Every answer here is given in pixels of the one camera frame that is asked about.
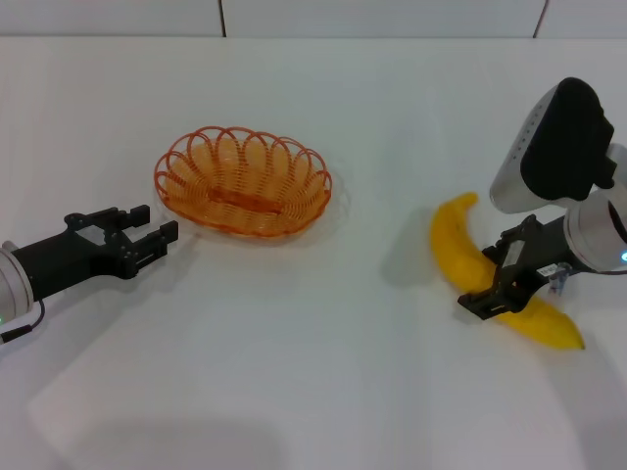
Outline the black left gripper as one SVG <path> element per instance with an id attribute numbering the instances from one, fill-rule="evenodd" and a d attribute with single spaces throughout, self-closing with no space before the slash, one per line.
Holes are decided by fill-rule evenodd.
<path id="1" fill-rule="evenodd" d="M 33 297 L 43 300 L 97 276 L 130 279 L 163 258 L 178 239 L 178 223 L 170 221 L 135 242 L 123 230 L 150 222 L 146 205 L 129 211 L 109 208 L 90 214 L 71 213 L 67 228 L 45 240 L 12 252 L 29 281 Z"/>

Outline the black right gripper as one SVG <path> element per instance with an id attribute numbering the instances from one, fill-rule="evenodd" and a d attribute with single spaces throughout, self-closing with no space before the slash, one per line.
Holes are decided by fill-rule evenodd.
<path id="1" fill-rule="evenodd" d="M 499 274 L 477 278 L 458 297 L 458 303 L 481 320 L 520 312 L 540 288 L 576 273 L 564 217 L 543 224 L 529 215 L 482 254 L 499 263 Z"/>

